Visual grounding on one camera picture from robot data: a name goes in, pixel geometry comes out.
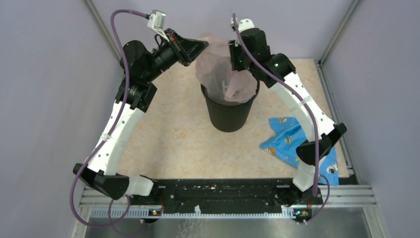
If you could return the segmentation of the translucent pink trash bag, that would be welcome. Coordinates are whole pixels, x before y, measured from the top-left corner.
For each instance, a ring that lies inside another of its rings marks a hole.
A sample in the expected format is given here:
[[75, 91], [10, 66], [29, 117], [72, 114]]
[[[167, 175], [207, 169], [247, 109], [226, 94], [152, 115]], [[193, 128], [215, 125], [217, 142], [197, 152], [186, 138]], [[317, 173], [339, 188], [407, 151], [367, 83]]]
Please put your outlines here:
[[257, 81], [246, 70], [232, 70], [228, 40], [203, 33], [199, 40], [209, 45], [195, 60], [195, 72], [205, 95], [222, 105], [238, 105], [255, 96]]

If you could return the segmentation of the black plastic trash bin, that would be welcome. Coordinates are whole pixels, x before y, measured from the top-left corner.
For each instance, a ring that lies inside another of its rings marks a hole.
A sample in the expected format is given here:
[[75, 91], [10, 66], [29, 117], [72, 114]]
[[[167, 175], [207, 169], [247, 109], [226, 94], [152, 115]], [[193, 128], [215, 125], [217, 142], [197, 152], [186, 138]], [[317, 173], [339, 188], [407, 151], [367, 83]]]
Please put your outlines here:
[[212, 125], [227, 133], [238, 131], [245, 125], [259, 91], [260, 81], [257, 81], [256, 94], [251, 99], [237, 105], [223, 105], [210, 99], [205, 87], [201, 85], [201, 93], [204, 96]]

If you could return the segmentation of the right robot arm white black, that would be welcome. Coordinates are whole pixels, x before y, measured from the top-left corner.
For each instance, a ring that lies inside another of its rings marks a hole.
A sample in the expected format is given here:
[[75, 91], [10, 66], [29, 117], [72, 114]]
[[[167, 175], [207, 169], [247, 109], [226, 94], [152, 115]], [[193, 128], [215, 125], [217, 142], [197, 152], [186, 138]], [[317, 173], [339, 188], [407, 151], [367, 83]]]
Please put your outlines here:
[[309, 188], [318, 183], [338, 185], [336, 143], [347, 132], [342, 122], [334, 122], [318, 106], [303, 85], [295, 66], [284, 54], [273, 54], [265, 32], [257, 27], [239, 27], [237, 40], [229, 42], [233, 70], [247, 70], [279, 96], [293, 114], [297, 126], [291, 126], [283, 138], [293, 143], [297, 172], [290, 197], [296, 204], [310, 199]]

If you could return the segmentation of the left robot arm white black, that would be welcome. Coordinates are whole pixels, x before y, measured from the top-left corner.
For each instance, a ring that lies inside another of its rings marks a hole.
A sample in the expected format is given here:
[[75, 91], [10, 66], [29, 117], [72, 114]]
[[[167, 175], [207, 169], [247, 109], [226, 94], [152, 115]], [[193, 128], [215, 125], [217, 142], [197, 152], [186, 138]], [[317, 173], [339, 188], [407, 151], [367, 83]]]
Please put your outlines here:
[[119, 174], [119, 161], [134, 127], [157, 92], [153, 81], [176, 63], [189, 66], [209, 46], [205, 40], [184, 38], [170, 28], [164, 34], [167, 38], [151, 51], [138, 40], [123, 45], [128, 65], [120, 61], [124, 77], [105, 130], [92, 154], [73, 168], [85, 185], [113, 200], [137, 195], [147, 205], [158, 201], [155, 181], [146, 176]]

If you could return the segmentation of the blue cartoon printed bag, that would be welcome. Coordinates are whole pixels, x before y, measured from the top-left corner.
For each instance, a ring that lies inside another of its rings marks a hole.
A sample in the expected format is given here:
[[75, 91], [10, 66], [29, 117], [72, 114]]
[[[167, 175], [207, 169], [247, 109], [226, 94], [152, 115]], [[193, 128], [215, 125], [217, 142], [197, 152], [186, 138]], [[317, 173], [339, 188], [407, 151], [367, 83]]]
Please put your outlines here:
[[[297, 156], [296, 149], [306, 140], [302, 127], [294, 117], [270, 118], [268, 122], [275, 135], [260, 144], [260, 149], [297, 167], [300, 158]], [[319, 173], [326, 176], [330, 185], [337, 186], [339, 184], [335, 148], [332, 148], [330, 153], [324, 157], [319, 167]]]

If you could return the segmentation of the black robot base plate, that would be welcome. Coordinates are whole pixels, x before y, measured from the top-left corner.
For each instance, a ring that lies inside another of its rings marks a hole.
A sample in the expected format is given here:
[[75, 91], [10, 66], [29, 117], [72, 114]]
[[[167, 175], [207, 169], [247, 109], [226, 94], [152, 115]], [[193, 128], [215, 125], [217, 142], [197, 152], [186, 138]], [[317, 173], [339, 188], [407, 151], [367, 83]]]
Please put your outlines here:
[[313, 208], [323, 203], [320, 192], [301, 192], [290, 178], [158, 179], [149, 196], [134, 195], [131, 205], [156, 205], [165, 214], [281, 213], [296, 205]]

